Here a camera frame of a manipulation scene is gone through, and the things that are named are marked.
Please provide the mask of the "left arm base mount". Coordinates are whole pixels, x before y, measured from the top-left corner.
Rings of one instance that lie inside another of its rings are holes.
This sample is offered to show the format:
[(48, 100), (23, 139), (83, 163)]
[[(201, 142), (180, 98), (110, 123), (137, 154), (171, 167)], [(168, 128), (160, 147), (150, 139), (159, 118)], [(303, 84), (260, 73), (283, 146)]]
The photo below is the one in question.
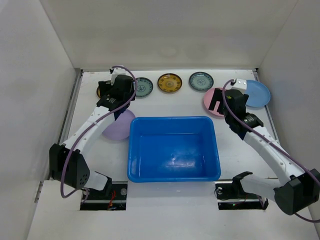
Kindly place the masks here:
[(81, 211), (125, 211), (127, 208), (127, 181), (114, 181), (107, 196), (91, 192), (80, 205)]

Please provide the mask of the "pink plastic plate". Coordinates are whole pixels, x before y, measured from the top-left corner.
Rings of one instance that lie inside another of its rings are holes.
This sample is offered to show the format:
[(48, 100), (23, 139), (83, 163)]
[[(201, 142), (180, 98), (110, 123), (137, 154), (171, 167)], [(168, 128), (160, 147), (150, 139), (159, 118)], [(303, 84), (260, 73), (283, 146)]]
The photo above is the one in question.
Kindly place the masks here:
[(210, 107), (210, 103), (211, 103), (211, 100), (212, 100), (212, 98), (213, 98), (213, 95), (214, 95), (214, 91), (216, 90), (216, 88), (211, 88), (211, 89), (209, 89), (206, 93), (205, 93), (205, 95), (204, 95), (204, 97), (203, 97), (203, 104), (204, 104), (204, 107), (206, 108), (206, 110), (210, 113), (210, 114), (212, 114), (213, 116), (215, 116), (215, 117), (218, 117), (218, 118), (223, 118), (224, 117), (224, 115), (223, 114), (220, 114), (219, 112), (218, 112), (218, 108), (219, 108), (219, 105), (220, 105), (220, 102), (219, 101), (217, 101), (216, 103), (215, 103), (215, 106), (214, 106), (214, 109), (213, 110), (209, 110), (209, 107)]

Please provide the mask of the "light blue plastic plate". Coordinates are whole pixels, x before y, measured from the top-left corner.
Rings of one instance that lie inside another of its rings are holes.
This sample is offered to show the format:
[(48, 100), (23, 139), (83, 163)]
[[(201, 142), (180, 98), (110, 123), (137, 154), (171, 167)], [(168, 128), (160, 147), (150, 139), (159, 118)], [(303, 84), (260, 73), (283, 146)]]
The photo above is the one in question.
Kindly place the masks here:
[(267, 105), (271, 99), (269, 89), (256, 80), (247, 80), (245, 94), (248, 95), (246, 106), (252, 108), (262, 108)]

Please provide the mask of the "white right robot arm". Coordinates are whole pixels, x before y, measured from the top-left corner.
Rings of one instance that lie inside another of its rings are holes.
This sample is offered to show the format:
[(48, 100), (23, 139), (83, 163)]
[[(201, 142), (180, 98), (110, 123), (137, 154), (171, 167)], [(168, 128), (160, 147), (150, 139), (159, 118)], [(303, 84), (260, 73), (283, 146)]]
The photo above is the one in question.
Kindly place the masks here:
[(306, 169), (283, 150), (263, 122), (246, 111), (248, 98), (238, 89), (216, 89), (209, 109), (217, 108), (229, 128), (260, 155), (277, 179), (266, 179), (245, 171), (233, 177), (232, 193), (239, 198), (258, 195), (275, 202), (285, 214), (296, 215), (319, 200), (320, 173), (316, 169)]

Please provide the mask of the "yellow patterned plate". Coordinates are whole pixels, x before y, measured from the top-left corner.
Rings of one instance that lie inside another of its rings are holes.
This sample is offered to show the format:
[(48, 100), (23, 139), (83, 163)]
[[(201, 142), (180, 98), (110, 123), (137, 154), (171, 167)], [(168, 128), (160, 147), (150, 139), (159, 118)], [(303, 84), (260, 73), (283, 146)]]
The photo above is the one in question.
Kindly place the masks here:
[(165, 73), (157, 80), (158, 88), (168, 94), (177, 92), (183, 85), (182, 79), (174, 73)]
[(98, 98), (100, 99), (101, 98), (101, 92), (100, 92), (100, 87), (99, 86), (96, 89), (96, 94), (97, 94)]

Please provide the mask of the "blue white patterned plate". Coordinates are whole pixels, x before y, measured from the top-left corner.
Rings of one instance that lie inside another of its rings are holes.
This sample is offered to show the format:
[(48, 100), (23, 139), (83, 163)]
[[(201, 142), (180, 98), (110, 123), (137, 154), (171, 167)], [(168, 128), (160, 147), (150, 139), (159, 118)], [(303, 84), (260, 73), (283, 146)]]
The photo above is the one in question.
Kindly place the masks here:
[(136, 78), (136, 81), (137, 81), (137, 91), (136, 91), (137, 98), (145, 98), (151, 94), (154, 88), (154, 85), (151, 80), (149, 80), (146, 77), (138, 77)]
[(204, 93), (213, 87), (214, 79), (210, 74), (198, 71), (189, 77), (188, 83), (195, 91)]

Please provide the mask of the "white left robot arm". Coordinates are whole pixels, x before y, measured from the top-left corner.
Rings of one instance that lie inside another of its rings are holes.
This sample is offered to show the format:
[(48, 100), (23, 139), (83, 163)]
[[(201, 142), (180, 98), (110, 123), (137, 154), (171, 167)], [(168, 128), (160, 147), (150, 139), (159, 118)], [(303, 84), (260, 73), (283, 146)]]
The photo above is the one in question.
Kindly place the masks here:
[(62, 144), (53, 144), (49, 149), (51, 177), (60, 182), (62, 198), (70, 195), (64, 187), (74, 191), (94, 191), (100, 197), (112, 194), (112, 179), (90, 170), (85, 157), (103, 131), (126, 111), (136, 96), (136, 78), (130, 74), (113, 74), (106, 90), (100, 91), (100, 99), (84, 124)]

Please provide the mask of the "blue plastic bin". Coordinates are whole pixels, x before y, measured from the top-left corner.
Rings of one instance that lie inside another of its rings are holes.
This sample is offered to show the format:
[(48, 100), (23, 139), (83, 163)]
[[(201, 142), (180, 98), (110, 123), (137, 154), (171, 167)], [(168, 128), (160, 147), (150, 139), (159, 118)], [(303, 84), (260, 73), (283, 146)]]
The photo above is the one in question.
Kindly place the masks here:
[(131, 122), (130, 181), (214, 182), (220, 176), (216, 133), (209, 117), (137, 117)]

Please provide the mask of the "purple plastic plate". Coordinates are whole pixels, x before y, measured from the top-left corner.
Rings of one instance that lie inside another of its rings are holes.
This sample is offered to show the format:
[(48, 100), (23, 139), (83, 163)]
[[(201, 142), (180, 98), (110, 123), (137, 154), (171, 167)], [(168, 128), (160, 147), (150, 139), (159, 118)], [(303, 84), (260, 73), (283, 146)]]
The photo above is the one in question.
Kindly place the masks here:
[(136, 116), (134, 113), (129, 109), (126, 109), (102, 132), (102, 135), (112, 141), (121, 141), (127, 139), (130, 136), (131, 122), (135, 118)]

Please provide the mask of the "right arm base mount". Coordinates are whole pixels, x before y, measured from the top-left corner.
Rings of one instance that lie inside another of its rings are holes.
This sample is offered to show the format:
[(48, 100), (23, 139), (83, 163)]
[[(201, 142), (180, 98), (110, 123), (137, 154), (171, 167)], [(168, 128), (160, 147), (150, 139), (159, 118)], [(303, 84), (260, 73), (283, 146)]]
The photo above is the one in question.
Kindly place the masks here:
[(220, 211), (235, 210), (261, 210), (265, 211), (269, 206), (267, 198), (253, 193), (239, 193), (231, 180), (216, 181), (214, 195), (217, 198), (217, 206)]

